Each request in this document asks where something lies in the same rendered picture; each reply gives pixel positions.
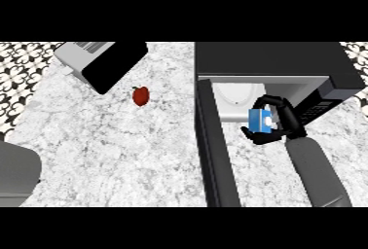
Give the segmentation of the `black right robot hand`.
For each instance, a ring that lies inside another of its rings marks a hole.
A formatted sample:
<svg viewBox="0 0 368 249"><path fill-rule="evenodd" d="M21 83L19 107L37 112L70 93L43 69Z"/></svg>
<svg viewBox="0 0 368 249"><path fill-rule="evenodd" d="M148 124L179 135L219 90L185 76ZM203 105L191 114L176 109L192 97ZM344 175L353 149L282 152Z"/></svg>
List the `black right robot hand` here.
<svg viewBox="0 0 368 249"><path fill-rule="evenodd" d="M273 129L271 133L251 132L248 126L242 126L239 129L245 137L253 141L256 145L265 145L282 139L285 136L288 139L296 139L306 136L305 126L300 118L294 113L294 108L290 101L285 98L265 94L260 96L253 104L251 109L265 109L266 105L276 107L278 117L282 128Z"/></svg>

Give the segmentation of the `blue milk carton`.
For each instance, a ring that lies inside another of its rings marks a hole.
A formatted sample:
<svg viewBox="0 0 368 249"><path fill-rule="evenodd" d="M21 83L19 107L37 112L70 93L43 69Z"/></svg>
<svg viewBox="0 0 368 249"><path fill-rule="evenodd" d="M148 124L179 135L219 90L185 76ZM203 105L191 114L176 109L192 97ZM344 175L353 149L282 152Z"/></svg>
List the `blue milk carton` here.
<svg viewBox="0 0 368 249"><path fill-rule="evenodd" d="M272 112L269 110L248 110L248 130L262 133L272 132Z"/></svg>

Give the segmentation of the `dark grey microwave door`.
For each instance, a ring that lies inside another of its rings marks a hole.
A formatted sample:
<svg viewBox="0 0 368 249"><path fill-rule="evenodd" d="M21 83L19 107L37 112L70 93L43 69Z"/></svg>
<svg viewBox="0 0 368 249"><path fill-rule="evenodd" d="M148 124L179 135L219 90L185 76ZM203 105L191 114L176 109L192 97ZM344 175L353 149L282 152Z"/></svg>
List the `dark grey microwave door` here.
<svg viewBox="0 0 368 249"><path fill-rule="evenodd" d="M210 80L194 83L194 129L208 207L241 207Z"/></svg>

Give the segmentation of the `grey and black toaster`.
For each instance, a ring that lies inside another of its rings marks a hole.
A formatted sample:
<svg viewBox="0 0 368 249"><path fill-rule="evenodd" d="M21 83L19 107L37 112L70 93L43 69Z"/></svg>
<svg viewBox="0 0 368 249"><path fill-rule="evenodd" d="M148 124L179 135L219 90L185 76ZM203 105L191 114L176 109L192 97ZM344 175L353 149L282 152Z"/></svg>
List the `grey and black toaster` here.
<svg viewBox="0 0 368 249"><path fill-rule="evenodd" d="M99 94L109 91L146 54L145 42L67 42L55 51L67 72Z"/></svg>

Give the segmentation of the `black microwave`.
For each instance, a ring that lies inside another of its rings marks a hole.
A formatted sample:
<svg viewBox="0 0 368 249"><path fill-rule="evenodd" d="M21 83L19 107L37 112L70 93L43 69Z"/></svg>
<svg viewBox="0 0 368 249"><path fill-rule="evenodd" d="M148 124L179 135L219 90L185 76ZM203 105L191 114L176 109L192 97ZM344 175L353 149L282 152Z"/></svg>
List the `black microwave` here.
<svg viewBox="0 0 368 249"><path fill-rule="evenodd" d="M197 42L195 77L262 83L288 99L305 124L365 89L337 42Z"/></svg>

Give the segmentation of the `red apple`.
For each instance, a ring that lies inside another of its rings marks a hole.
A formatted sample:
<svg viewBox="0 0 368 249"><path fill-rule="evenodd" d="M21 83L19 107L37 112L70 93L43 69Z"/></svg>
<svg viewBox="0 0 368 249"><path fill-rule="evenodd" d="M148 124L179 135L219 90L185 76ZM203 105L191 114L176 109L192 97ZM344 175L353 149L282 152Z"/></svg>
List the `red apple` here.
<svg viewBox="0 0 368 249"><path fill-rule="evenodd" d="M138 106L143 106L149 100L148 87L133 87L132 100Z"/></svg>

